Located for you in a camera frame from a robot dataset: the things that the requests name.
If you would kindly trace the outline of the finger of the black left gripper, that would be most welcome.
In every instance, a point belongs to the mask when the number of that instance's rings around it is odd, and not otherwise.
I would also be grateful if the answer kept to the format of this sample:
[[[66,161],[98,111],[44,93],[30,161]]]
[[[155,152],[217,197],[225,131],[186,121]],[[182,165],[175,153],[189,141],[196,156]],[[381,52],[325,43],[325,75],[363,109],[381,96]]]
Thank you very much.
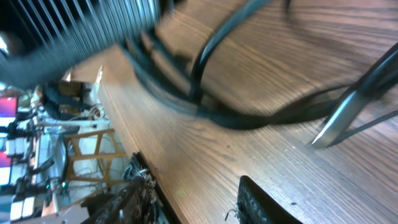
[[[92,55],[138,37],[162,15],[157,0],[1,1],[1,31],[22,46],[1,52],[1,82],[21,89],[61,78]]]

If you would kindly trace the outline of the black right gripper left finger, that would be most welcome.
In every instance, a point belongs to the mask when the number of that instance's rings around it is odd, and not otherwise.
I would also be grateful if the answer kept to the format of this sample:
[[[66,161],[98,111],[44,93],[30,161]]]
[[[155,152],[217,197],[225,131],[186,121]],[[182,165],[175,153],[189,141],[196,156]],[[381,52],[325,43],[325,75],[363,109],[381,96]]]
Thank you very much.
[[[150,177],[136,177],[117,194],[87,198],[81,206],[89,217],[82,224],[157,223],[155,185]]]

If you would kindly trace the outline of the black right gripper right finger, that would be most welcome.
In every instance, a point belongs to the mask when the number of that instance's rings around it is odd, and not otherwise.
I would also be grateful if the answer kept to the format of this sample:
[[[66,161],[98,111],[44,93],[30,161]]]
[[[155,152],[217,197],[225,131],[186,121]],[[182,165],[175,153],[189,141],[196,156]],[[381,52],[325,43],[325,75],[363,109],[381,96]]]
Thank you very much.
[[[237,202],[225,220],[231,212],[240,224],[302,224],[247,175],[239,179]]]

